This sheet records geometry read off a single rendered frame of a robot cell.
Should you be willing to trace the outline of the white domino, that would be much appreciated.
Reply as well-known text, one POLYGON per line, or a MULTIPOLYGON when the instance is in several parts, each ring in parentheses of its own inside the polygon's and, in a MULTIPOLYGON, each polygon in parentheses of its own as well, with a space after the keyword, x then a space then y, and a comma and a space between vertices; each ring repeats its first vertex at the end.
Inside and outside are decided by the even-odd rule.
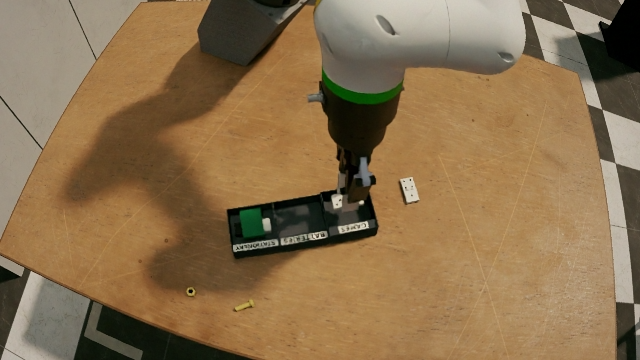
MULTIPOLYGON (((341 209, 342 195, 341 194, 333 194, 333 195, 331 195, 331 199, 332 199, 334 210, 341 209)), ((364 205, 364 201, 360 201, 359 206, 360 205, 364 205)))
POLYGON ((400 179, 400 184, 407 204, 419 202, 419 197, 412 177, 400 179))

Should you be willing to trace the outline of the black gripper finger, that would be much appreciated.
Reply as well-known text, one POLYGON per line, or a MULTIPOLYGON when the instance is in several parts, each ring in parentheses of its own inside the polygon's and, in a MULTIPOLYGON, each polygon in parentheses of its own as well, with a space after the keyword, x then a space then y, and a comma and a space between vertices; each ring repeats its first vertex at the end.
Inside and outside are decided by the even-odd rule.
POLYGON ((339 162, 339 174, 338 174, 338 184, 337 184, 337 194, 340 194, 340 188, 345 187, 345 176, 346 176, 346 169, 343 163, 343 152, 342 152, 342 147, 340 147, 339 145, 337 145, 337 156, 336 156, 337 160, 340 161, 339 162))
POLYGON ((342 195, 341 211, 347 212, 358 210, 359 202, 366 200, 372 185, 376 185, 376 178, 372 175, 372 172, 368 172, 367 166, 369 165, 367 165, 366 157, 360 158, 360 167, 357 167, 349 163, 350 151, 342 148, 342 152, 346 176, 345 187, 340 188, 340 194, 342 195))

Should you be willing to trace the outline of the yellow bolt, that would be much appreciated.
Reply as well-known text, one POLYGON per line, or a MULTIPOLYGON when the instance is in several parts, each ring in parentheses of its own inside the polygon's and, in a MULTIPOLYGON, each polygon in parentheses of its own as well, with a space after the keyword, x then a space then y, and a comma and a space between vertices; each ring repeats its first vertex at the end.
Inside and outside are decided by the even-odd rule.
POLYGON ((247 308, 249 306, 252 306, 252 307, 255 306, 255 303, 254 303, 254 301, 252 299, 249 299, 249 302, 244 303, 242 305, 239 305, 239 306, 237 306, 235 308, 236 308, 237 311, 239 311, 239 310, 242 310, 242 309, 247 308))

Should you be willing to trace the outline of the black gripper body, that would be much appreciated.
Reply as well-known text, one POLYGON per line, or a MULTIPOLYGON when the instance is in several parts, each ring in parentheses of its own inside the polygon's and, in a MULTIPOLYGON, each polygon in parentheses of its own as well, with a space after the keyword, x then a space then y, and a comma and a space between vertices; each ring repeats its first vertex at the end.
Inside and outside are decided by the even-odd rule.
POLYGON ((332 140, 340 147, 350 151, 349 163, 360 167, 360 158, 366 157, 367 165, 371 162, 371 151, 384 139, 386 129, 368 133, 357 133, 345 130, 328 118, 328 132, 332 140))

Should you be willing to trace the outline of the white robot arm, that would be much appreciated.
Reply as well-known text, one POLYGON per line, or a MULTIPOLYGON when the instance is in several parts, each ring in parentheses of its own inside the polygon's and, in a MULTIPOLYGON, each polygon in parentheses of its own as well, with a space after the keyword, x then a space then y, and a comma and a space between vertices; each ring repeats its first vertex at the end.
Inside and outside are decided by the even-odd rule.
POLYGON ((381 130, 395 118, 407 68, 500 74, 526 32, 519 0, 318 0, 321 102, 337 126, 381 130))

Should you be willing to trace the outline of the black rack of three bins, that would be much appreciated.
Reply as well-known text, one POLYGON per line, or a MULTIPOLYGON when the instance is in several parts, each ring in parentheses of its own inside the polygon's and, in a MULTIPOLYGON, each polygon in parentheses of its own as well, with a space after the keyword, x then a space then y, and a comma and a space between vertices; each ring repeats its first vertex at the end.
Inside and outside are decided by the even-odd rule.
POLYGON ((337 194, 337 189, 317 195, 227 209, 235 259, 314 248, 377 235, 379 225, 370 191, 359 210, 343 213, 341 209, 334 210, 331 199, 333 194, 337 194), (262 219, 270 219, 272 233, 254 239, 236 238, 234 223, 241 222, 239 211, 254 208, 261 209, 262 219))

